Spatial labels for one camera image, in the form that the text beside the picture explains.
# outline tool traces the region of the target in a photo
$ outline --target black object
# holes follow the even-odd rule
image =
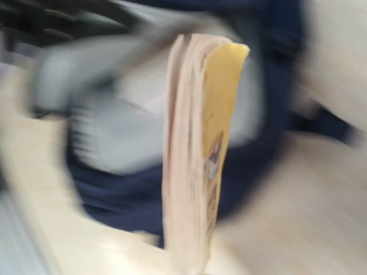
[[[105,20],[86,17],[93,14]],[[108,0],[2,0],[0,28],[5,51],[16,42],[46,47],[90,36],[131,32],[139,23],[123,6]]]

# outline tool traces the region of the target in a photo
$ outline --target navy blue clothing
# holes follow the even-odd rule
[[[157,3],[184,2],[196,5],[236,5],[254,3],[251,0],[235,1],[179,1],[161,0]],[[264,74],[265,118],[256,140],[230,148],[222,174],[221,198],[218,220],[238,209],[271,167],[282,149],[284,130],[313,131],[341,139],[348,125],[333,117],[333,127],[327,112],[315,123],[289,111],[294,80],[293,61],[302,46],[304,31],[299,0],[262,0],[259,13],[263,40],[261,47]],[[225,16],[226,21],[240,37],[246,36],[246,24],[241,15]],[[162,165],[126,175],[112,175],[94,170],[83,164],[72,152],[70,133],[67,138],[66,161],[85,211],[97,221],[117,229],[143,230],[163,235],[162,226]]]

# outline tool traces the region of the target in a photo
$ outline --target wooden surface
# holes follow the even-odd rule
[[[309,0],[300,89],[337,116],[367,129],[367,2]]]
[[[1,144],[12,191],[55,274],[164,273],[165,252],[82,213],[60,154],[64,123],[27,116],[24,81],[15,70],[1,84]],[[244,266],[254,275],[366,274],[367,142],[288,138],[248,207],[218,228],[211,274]]]

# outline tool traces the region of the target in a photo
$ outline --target light wooden table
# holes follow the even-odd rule
[[[25,79],[14,70],[1,84],[1,149],[13,194],[54,273],[165,273],[163,250],[83,214],[64,171],[64,122],[29,118]],[[367,274],[367,142],[352,149],[287,138],[287,153],[259,192],[218,228],[211,274],[244,274],[229,262],[234,256],[253,275]]]

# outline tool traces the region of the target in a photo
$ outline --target gray fabric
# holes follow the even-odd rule
[[[132,5],[140,16],[152,23],[154,37],[164,35],[172,24],[197,21],[199,33],[238,38],[215,19],[196,14],[150,9]],[[117,70],[129,68],[134,59],[149,51],[149,45],[140,37],[91,38],[44,51],[34,71],[33,105],[49,111],[65,113],[71,99],[73,145],[76,155],[86,164],[99,170],[125,174],[157,164],[162,157],[163,116],[151,115],[119,100],[122,85],[94,89],[88,79],[120,62]],[[262,97],[258,86],[259,68],[249,59],[243,71],[236,109],[231,127],[231,146],[255,138],[262,121]]]

